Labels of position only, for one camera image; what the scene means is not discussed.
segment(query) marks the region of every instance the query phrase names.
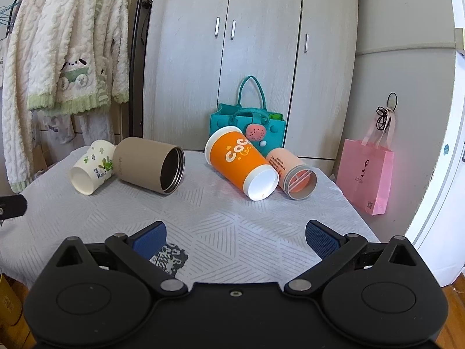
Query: pink shopping bag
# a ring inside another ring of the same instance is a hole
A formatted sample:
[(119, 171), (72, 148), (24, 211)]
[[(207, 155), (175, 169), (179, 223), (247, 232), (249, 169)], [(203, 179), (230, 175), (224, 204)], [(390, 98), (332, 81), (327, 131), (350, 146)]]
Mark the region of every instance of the pink shopping bag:
[[(391, 119), (391, 123), (376, 143), (369, 141), (376, 119), (363, 140), (345, 140), (336, 180), (344, 196), (372, 216), (385, 213), (391, 190), (394, 152), (390, 147), (395, 116), (391, 109), (387, 109), (387, 114), (387, 122)], [(380, 142), (386, 132), (386, 145), (382, 147)]]

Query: white paper cup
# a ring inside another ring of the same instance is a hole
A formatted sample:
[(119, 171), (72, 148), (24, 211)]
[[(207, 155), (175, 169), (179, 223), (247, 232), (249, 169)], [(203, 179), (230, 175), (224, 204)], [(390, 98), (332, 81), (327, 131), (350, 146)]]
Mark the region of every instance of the white paper cup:
[(115, 148), (115, 145), (106, 140), (96, 140), (85, 155), (74, 164), (70, 179), (79, 193), (92, 194), (112, 176)]

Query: paper cup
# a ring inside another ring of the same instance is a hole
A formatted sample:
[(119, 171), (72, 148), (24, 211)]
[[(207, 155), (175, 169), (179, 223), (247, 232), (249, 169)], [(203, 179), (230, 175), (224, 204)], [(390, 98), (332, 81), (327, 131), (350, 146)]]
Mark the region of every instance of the paper cup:
[(115, 146), (96, 140), (71, 168), (70, 179), (79, 193), (90, 195), (113, 174)]
[(280, 176), (280, 188), (293, 200), (308, 197), (317, 185), (317, 176), (310, 166), (287, 149), (275, 148), (267, 156), (267, 161)]
[(184, 172), (184, 152), (172, 144), (126, 138), (113, 155), (119, 179), (160, 194), (176, 190)]
[(205, 146), (208, 164), (251, 200), (263, 200), (278, 185), (278, 173), (235, 126), (220, 128)]

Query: cabinet handle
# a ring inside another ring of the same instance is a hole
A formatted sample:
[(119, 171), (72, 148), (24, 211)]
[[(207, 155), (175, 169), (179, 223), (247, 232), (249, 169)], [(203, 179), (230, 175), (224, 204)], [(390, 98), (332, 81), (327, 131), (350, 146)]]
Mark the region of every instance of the cabinet handle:
[(218, 30), (219, 30), (219, 17), (216, 17), (215, 38), (218, 38)]
[(233, 26), (232, 26), (232, 29), (231, 29), (231, 40), (234, 39), (234, 33), (236, 32), (236, 20), (234, 19), (232, 22), (233, 22), (232, 23)]
[(308, 35), (308, 34), (305, 34), (305, 48), (304, 48), (304, 52), (308, 52), (308, 37), (309, 37), (309, 35)]

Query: wardrobe door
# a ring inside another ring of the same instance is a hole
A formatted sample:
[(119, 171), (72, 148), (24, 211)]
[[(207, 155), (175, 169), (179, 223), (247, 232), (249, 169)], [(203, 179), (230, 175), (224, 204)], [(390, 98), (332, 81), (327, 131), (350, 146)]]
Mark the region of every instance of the wardrobe door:
[(285, 148), (335, 159), (352, 83), (359, 0), (303, 0)]
[(153, 0), (144, 138), (203, 150), (216, 110), (228, 0)]
[[(219, 102), (235, 104), (242, 79), (260, 81), (269, 111), (287, 117), (296, 59), (302, 0), (229, 0), (219, 83)], [(260, 106), (252, 82), (243, 106)]]

